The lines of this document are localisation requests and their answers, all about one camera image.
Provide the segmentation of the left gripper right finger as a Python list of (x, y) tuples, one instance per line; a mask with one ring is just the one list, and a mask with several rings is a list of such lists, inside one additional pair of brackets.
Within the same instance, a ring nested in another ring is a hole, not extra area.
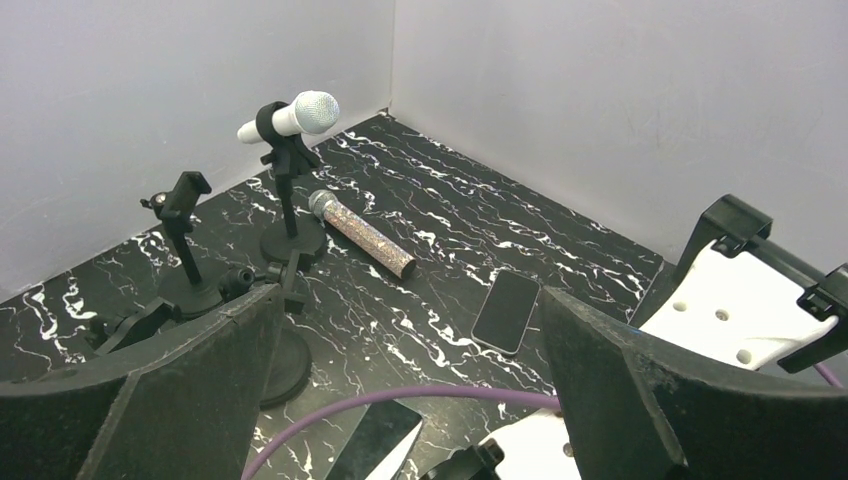
[(556, 288), (547, 361), (584, 479), (843, 479), (847, 393), (740, 369)]

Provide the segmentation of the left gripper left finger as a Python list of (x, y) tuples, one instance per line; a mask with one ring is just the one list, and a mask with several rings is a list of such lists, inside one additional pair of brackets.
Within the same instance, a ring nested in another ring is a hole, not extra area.
[(101, 358), (1, 386), (5, 479), (237, 479), (284, 298), (277, 285)]

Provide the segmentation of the black phone blue edge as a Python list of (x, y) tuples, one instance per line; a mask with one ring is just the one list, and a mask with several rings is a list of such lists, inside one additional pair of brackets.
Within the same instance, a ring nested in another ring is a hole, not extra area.
[(397, 401), (370, 405), (326, 479), (398, 479), (422, 427), (422, 415)]

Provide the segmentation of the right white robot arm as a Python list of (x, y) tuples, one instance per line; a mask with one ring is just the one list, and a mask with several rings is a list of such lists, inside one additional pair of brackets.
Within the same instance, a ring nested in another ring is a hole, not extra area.
[(537, 297), (558, 396), (458, 450), (431, 479), (843, 479), (847, 391), (794, 374), (847, 349), (847, 270), (822, 273), (725, 195), (700, 216), (666, 300), (629, 324)]

